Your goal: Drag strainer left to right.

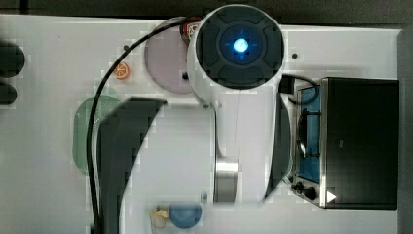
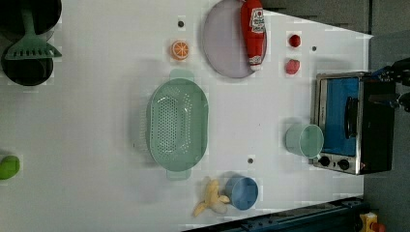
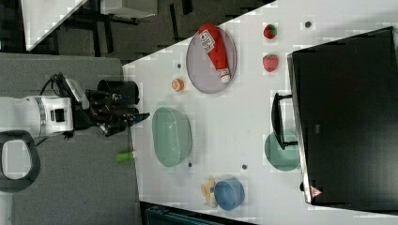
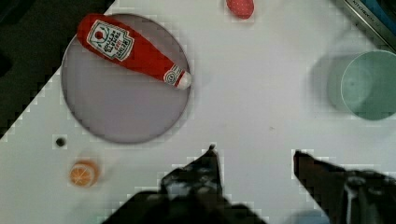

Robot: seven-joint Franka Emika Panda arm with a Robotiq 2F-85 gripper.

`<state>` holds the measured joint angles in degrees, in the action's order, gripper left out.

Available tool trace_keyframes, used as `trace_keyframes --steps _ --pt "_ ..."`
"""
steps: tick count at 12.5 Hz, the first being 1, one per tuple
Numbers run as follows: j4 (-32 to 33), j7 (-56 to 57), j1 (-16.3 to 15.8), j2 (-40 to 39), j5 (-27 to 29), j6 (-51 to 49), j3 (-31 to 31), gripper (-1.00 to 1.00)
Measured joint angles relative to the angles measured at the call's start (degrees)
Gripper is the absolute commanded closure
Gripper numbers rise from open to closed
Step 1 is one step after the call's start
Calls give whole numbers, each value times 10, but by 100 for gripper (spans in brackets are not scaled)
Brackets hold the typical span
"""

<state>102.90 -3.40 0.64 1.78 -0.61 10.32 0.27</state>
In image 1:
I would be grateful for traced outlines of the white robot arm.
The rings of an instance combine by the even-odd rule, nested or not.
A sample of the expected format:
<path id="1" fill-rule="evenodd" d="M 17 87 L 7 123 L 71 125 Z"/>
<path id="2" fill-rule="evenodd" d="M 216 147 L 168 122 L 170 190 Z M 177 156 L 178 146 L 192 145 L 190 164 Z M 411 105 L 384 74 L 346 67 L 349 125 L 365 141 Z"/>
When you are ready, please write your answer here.
<path id="1" fill-rule="evenodd" d="M 284 58 L 264 11 L 206 15 L 187 51 L 190 96 L 131 97 L 99 126 L 102 234 L 203 231 L 213 207 L 262 204 L 275 184 Z"/>

